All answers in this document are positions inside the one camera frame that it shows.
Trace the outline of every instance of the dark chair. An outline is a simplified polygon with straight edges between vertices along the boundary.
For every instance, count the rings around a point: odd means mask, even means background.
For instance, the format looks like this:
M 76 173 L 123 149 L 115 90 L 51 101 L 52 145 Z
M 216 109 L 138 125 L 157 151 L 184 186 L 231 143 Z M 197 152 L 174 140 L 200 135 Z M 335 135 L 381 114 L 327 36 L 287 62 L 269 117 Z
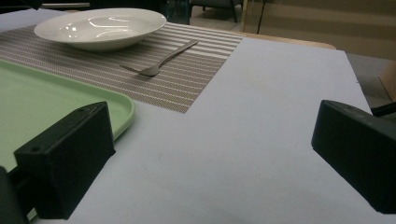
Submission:
M 199 6 L 203 7 L 204 10 L 206 7 L 217 7 L 217 8 L 226 8 L 230 9 L 233 12 L 233 20 L 235 22 L 238 21 L 236 18 L 235 6 L 244 5 L 243 0 L 190 0 L 190 15 L 192 11 L 192 7 Z

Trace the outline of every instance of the plate rim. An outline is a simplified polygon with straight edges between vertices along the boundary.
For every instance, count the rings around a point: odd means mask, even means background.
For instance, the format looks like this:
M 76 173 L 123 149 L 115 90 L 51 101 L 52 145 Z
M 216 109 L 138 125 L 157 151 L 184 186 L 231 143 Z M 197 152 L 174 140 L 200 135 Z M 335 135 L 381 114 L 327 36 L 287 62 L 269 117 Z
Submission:
M 44 36 L 44 35 L 40 34 L 41 32 L 39 31 L 39 30 L 42 30 L 42 29 L 48 29 L 48 28 L 44 28 L 44 27 L 46 27 L 49 23 L 56 22 L 56 21 L 62 21 L 62 20 L 64 20 L 64 18 L 69 18 L 69 17 L 73 18 L 76 15 L 78 15 L 78 16 L 80 16 L 80 15 L 91 15 L 91 14 L 94 15 L 95 13 L 98 13 L 98 12 L 105 12 L 105 13 L 108 13 L 108 16 L 110 16 L 110 15 L 117 16 L 117 15 L 121 15 L 121 14 L 124 15 L 125 13 L 132 13 L 132 12 L 136 12 L 136 11 L 147 12 L 147 13 L 151 13 L 152 15 L 156 15 L 156 16 L 158 16 L 158 18 L 163 19 L 162 24 L 160 26 L 156 27 L 155 29 L 153 29 L 151 31 L 148 31 L 148 32 L 145 32 L 145 33 L 142 33 L 140 35 L 125 36 L 125 37 L 107 39 L 107 40 L 89 40 L 89 41 L 87 41 L 87 40 L 83 40 L 83 41 L 76 40 L 76 41 L 67 41 L 67 40 L 60 40 L 60 39 L 57 39 L 57 38 L 50 38 L 48 36 Z M 43 39 L 47 39 L 49 41 L 53 41 L 53 42 L 57 42 L 57 43 L 76 44 L 76 45 L 79 45 L 79 44 L 100 44 L 100 43 L 106 43 L 106 42 L 122 41 L 122 40 L 131 39 L 131 38 L 139 38 L 141 36 L 144 36 L 144 35 L 147 35 L 147 34 L 150 34 L 152 32 L 160 30 L 161 28 L 163 28 L 165 26 L 166 22 L 167 22 L 167 20 L 166 20 L 166 18 L 165 18 L 165 16 L 163 14 L 161 14 L 159 12 L 156 12 L 156 11 L 143 9 L 143 8 L 133 8 L 133 7 L 131 7 L 131 8 L 128 8 L 128 7 L 101 8 L 101 9 L 93 9 L 93 10 L 86 10 L 86 11 L 68 13 L 68 14 L 65 14 L 65 15 L 62 15 L 62 16 L 57 16 L 57 17 L 42 21 L 42 22 L 40 22 L 39 24 L 37 24 L 35 26 L 34 33 L 35 33 L 35 35 L 37 35 L 37 36 L 39 36 L 39 37 L 41 37 Z M 55 29 L 59 30 L 62 27 L 63 26 L 60 25 L 59 27 L 57 27 Z

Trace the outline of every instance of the black plastic block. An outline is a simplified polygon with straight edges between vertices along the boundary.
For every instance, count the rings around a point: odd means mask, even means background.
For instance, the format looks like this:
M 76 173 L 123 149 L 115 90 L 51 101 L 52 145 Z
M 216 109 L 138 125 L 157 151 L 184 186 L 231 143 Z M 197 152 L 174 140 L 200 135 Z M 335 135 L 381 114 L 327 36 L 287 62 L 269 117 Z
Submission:
M 312 146 L 378 212 L 396 213 L 396 124 L 322 101 Z
M 38 215 L 68 219 L 114 153 L 102 102 L 73 111 L 16 150 L 15 158 L 21 170 L 47 184 L 35 207 Z
M 18 195 L 8 178 L 6 169 L 0 166 L 0 223 L 26 224 L 28 220 L 18 203 Z

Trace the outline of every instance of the gray placemat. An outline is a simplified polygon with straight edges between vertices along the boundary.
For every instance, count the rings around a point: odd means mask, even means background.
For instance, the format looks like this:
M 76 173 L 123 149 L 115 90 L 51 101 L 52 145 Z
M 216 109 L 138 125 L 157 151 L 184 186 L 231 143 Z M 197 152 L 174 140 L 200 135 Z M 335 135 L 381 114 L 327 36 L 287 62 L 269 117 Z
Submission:
M 118 91 L 132 99 L 185 113 L 242 40 L 241 35 L 167 23 L 128 49 L 93 53 L 39 38 L 34 27 L 0 34 L 0 59 Z M 199 43 L 143 77 L 120 67 L 142 69 L 196 39 Z

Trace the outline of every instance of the table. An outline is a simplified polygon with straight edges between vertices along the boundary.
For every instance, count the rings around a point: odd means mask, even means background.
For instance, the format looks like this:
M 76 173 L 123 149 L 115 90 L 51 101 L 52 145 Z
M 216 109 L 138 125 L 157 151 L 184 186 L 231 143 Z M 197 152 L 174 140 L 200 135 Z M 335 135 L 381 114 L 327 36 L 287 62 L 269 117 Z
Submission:
M 1 31 L 60 13 L 4 14 Z M 312 149 L 322 99 L 370 111 L 343 51 L 244 38 L 186 114 L 135 102 L 67 223 L 395 223 Z
M 256 34 L 251 34 L 251 33 L 246 33 L 246 32 L 236 32 L 236 31 L 231 31 L 231 32 L 236 33 L 236 34 L 241 34 L 241 35 L 244 35 L 245 37 L 254 38 L 254 39 L 273 40 L 273 41 L 277 41 L 277 42 L 284 42 L 284 43 L 290 43 L 290 44 L 295 44 L 295 45 L 304 45 L 304 46 L 318 47 L 318 48 L 325 48 L 325 49 L 336 49 L 336 47 L 333 45 L 326 44 L 326 43 L 320 43 L 320 42 L 291 39 L 291 38 L 271 36 L 271 35 L 256 35 Z

